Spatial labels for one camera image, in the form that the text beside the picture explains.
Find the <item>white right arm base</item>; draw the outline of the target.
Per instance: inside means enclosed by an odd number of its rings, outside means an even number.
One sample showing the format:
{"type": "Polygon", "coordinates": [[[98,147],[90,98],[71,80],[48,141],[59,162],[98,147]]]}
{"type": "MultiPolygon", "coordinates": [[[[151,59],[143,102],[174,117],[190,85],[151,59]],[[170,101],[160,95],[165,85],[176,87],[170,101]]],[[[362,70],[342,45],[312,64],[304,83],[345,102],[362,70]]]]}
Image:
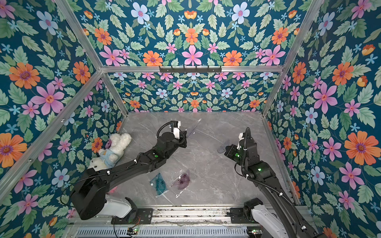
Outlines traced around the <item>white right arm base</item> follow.
{"type": "Polygon", "coordinates": [[[263,227],[262,238],[287,238],[287,232],[280,220],[269,212],[263,202],[254,198],[244,203],[244,217],[249,222],[263,227]]]}

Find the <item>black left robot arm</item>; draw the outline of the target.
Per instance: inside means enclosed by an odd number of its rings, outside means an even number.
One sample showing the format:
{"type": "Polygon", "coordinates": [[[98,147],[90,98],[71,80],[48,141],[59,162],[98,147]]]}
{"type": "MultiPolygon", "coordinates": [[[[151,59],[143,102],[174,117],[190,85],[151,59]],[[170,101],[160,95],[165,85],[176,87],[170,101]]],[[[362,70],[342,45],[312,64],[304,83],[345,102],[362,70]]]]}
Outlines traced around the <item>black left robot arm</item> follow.
{"type": "Polygon", "coordinates": [[[158,130],[156,145],[139,153],[135,160],[99,171],[90,168],[82,174],[70,196],[81,220],[97,215],[125,218],[131,214],[134,205],[131,200],[111,198],[107,193],[129,179],[160,168],[178,148],[186,148],[187,131],[180,129],[180,121],[170,121],[164,126],[170,126],[171,131],[162,133],[158,130]]]}

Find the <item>clear purple ruler set pouch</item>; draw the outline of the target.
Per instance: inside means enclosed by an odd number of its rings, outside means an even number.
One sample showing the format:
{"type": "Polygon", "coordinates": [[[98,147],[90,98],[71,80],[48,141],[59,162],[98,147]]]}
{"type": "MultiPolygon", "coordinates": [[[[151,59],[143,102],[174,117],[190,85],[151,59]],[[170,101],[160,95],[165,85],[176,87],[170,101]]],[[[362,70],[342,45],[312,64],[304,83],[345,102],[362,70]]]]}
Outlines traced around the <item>clear purple ruler set pouch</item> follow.
{"type": "Polygon", "coordinates": [[[190,138],[191,136],[193,136],[195,134],[195,131],[199,125],[199,123],[201,122],[201,119],[195,121],[192,125],[190,125],[187,129],[186,129],[186,138],[190,138]]]}

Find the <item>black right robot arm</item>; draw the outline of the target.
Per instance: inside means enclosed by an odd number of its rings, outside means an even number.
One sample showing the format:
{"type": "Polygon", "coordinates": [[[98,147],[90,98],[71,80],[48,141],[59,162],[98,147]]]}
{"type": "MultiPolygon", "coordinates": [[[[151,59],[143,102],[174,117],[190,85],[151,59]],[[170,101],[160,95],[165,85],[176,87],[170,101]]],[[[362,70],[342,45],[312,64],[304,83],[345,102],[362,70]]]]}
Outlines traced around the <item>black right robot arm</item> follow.
{"type": "Polygon", "coordinates": [[[260,159],[250,128],[239,135],[238,144],[226,146],[224,155],[235,162],[236,173],[252,182],[270,202],[275,214],[263,202],[253,198],[244,203],[243,216],[263,228],[264,238],[324,238],[296,208],[285,193],[275,171],[260,159]]]}

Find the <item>purple straight ruler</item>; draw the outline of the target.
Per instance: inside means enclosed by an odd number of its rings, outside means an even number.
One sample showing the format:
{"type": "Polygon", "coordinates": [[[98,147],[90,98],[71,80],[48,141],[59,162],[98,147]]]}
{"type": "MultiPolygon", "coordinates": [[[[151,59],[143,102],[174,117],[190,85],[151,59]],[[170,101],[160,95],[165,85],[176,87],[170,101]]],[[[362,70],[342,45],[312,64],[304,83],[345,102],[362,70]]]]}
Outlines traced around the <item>purple straight ruler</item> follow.
{"type": "Polygon", "coordinates": [[[219,154],[224,154],[226,152],[226,148],[230,146],[230,142],[228,141],[227,143],[223,143],[221,146],[217,148],[217,153],[219,154]]]}

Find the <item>purple protractor set pouch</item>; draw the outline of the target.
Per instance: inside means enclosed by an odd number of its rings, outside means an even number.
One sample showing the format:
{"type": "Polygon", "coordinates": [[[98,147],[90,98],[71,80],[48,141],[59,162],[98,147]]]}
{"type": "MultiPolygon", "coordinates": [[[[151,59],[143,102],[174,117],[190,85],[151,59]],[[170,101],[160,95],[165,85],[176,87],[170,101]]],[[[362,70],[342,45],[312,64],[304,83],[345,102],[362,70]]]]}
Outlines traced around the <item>purple protractor set pouch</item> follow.
{"type": "Polygon", "coordinates": [[[191,184],[190,170],[181,171],[181,173],[171,182],[170,190],[178,198],[191,184]]]}

